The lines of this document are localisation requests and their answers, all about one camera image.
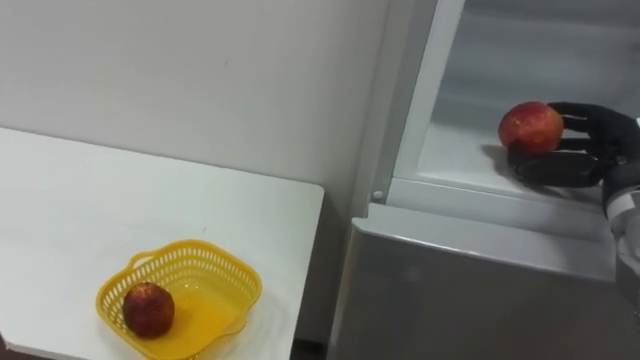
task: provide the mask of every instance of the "refrigerator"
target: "refrigerator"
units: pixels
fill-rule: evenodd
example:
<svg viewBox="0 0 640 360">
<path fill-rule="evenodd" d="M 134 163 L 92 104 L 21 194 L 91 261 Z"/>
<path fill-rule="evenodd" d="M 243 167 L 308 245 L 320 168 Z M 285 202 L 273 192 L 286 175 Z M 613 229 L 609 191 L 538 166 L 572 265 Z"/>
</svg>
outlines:
<svg viewBox="0 0 640 360">
<path fill-rule="evenodd" d="M 600 188 L 514 180 L 526 101 L 640 116 L 637 0 L 392 0 L 329 359 L 638 359 Z"/>
</svg>

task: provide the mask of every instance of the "red apple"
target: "red apple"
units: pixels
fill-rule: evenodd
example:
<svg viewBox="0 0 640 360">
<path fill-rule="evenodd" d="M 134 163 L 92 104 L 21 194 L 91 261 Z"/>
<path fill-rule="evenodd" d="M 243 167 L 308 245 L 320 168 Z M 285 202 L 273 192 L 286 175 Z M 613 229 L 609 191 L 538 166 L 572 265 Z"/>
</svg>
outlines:
<svg viewBox="0 0 640 360">
<path fill-rule="evenodd" d="M 543 154 L 555 150 L 563 130 L 562 116 L 552 107 L 541 102 L 526 102 L 504 115 L 498 136 L 504 146 L 519 140 L 524 150 Z"/>
<path fill-rule="evenodd" d="M 175 305 L 162 287 L 144 282 L 131 288 L 122 305 L 124 323 L 134 334 L 155 338 L 166 334 L 173 324 Z"/>
</svg>

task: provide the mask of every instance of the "plastic basket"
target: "plastic basket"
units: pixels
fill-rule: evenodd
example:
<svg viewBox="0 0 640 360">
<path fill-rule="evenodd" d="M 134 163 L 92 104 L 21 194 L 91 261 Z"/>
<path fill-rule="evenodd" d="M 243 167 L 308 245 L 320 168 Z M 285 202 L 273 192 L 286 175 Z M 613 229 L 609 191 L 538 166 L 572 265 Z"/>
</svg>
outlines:
<svg viewBox="0 0 640 360">
<path fill-rule="evenodd" d="M 175 303 L 171 330 L 152 340 L 133 334 L 122 315 L 126 293 L 145 281 L 165 288 Z M 244 328 L 261 292 L 258 273 L 233 255 L 205 241 L 181 240 L 131 258 L 102 286 L 96 309 L 118 336 L 146 358 L 198 359 Z"/>
</svg>

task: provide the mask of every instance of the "refrigerator door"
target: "refrigerator door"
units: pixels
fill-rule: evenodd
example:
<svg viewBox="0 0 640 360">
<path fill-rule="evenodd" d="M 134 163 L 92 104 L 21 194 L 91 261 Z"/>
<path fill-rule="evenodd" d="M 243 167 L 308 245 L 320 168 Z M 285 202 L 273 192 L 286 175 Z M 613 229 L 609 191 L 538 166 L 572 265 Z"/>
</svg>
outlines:
<svg viewBox="0 0 640 360">
<path fill-rule="evenodd" d="M 613 244 L 372 204 L 354 219 L 329 359 L 635 360 Z"/>
</svg>

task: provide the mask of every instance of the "robotic hand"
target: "robotic hand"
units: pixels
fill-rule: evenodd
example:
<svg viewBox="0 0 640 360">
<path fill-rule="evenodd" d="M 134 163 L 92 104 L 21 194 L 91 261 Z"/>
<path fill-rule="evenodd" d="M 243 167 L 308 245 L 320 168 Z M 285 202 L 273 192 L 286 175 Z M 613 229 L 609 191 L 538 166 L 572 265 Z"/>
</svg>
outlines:
<svg viewBox="0 0 640 360">
<path fill-rule="evenodd" d="M 557 149 L 529 155 L 512 143 L 511 173 L 532 186 L 591 187 L 602 181 L 602 207 L 616 240 L 616 285 L 640 326 L 640 120 L 603 106 L 551 103 L 565 129 L 586 138 L 561 139 Z"/>
</svg>

